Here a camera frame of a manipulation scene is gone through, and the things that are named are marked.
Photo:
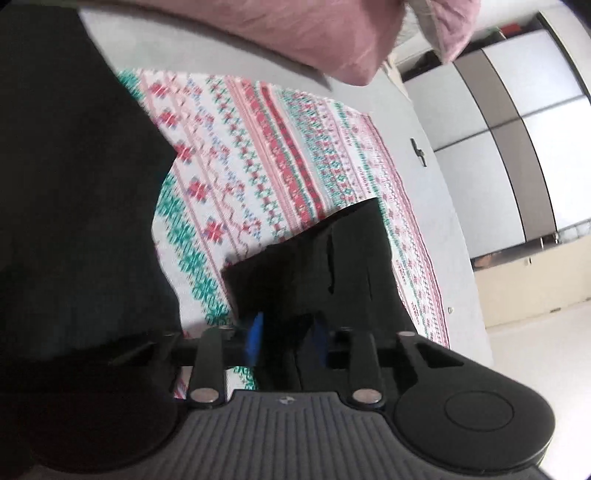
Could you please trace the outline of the black pants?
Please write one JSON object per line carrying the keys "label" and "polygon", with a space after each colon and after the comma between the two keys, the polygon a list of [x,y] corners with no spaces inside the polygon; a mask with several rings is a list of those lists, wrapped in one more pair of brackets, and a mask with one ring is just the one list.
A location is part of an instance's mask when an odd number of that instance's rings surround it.
{"label": "black pants", "polygon": [[[252,367],[267,392],[366,385],[412,322],[391,249],[367,200],[225,268],[238,329],[190,348],[151,224],[171,145],[116,79],[70,8],[1,12],[1,475],[38,465],[103,473],[177,440],[197,402],[176,400],[182,361],[199,375]],[[311,326],[329,329],[327,363]]]}

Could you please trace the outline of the patterned knit blanket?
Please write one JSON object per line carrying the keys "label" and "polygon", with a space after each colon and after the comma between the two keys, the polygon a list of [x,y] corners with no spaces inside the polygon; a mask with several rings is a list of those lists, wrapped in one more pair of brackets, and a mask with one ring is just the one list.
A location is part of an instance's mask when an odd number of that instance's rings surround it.
{"label": "patterned knit blanket", "polygon": [[176,152],[152,238],[186,337],[235,318],[221,278],[226,266],[377,198],[402,302],[421,335],[449,344],[433,262],[368,114],[232,76],[130,69],[118,79]]}

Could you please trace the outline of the small black clip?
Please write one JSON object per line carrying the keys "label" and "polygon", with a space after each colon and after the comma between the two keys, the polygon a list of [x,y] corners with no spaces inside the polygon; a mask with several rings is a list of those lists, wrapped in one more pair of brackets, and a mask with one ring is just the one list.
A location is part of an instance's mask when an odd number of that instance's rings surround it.
{"label": "small black clip", "polygon": [[414,138],[411,139],[411,144],[412,144],[412,147],[414,149],[416,156],[420,159],[422,166],[424,168],[426,168],[427,162],[426,162],[426,155],[425,155],[424,151],[418,146],[417,141]]}

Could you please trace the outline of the white grey wardrobe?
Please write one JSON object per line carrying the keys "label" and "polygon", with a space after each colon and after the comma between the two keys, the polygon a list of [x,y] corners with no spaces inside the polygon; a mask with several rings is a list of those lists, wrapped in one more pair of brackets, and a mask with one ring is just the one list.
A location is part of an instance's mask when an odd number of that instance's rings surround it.
{"label": "white grey wardrobe", "polygon": [[590,219],[590,30],[568,7],[403,75],[472,259]]}

